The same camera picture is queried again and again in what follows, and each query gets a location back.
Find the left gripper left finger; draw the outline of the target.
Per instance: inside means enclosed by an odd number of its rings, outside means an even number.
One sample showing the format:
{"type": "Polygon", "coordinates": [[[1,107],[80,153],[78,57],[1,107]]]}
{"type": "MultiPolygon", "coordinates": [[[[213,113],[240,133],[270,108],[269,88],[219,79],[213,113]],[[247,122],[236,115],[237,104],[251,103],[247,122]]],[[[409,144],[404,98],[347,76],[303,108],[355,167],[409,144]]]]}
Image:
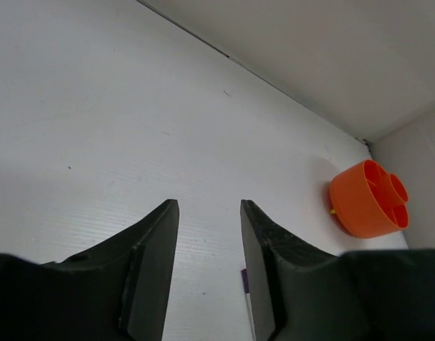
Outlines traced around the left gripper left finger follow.
{"type": "Polygon", "coordinates": [[[0,340],[160,340],[178,226],[166,200],[60,263],[0,254],[0,340]]]}

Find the purple-capped white marker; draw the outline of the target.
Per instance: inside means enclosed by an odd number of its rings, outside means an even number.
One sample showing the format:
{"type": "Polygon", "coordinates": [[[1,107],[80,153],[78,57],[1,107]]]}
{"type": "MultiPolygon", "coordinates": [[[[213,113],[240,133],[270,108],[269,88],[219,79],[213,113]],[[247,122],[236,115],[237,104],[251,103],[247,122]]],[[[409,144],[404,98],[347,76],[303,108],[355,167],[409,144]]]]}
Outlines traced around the purple-capped white marker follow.
{"type": "Polygon", "coordinates": [[[255,335],[255,329],[254,329],[252,305],[251,305],[250,294],[249,294],[249,283],[248,283],[248,277],[247,277],[247,270],[246,269],[241,270],[240,274],[242,277],[243,290],[245,292],[245,302],[246,302],[247,313],[248,313],[248,317],[249,317],[249,326],[250,326],[250,330],[252,333],[252,340],[255,341],[256,335],[255,335]]]}

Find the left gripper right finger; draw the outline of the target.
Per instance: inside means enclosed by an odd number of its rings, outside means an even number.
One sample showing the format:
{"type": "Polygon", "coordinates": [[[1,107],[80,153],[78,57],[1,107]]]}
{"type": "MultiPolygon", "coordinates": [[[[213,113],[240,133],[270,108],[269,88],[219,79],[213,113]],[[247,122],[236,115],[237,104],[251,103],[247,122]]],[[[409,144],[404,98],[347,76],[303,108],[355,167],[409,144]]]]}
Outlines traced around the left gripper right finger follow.
{"type": "Polygon", "coordinates": [[[435,249],[334,256],[240,206],[258,340],[435,340],[435,249]]]}

